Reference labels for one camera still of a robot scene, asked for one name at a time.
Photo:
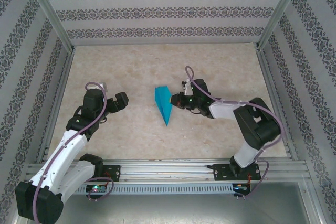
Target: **teal paper airplane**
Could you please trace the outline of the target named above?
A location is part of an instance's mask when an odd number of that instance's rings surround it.
[[[155,101],[159,108],[163,120],[168,126],[170,114],[172,113],[172,105],[170,104],[170,98],[172,94],[167,86],[160,86],[155,88]]]

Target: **beige floor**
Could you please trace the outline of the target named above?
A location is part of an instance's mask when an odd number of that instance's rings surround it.
[[[173,108],[165,126],[154,88],[168,85],[172,94],[180,92],[185,65],[193,67],[195,78],[203,78],[215,97],[243,101],[261,97],[271,105],[253,44],[77,47],[49,154],[82,105],[85,84],[104,81],[108,97],[124,91],[129,105],[110,114],[77,157],[84,153],[104,159],[231,157],[244,141],[236,121]],[[286,156],[283,144],[264,156]]]

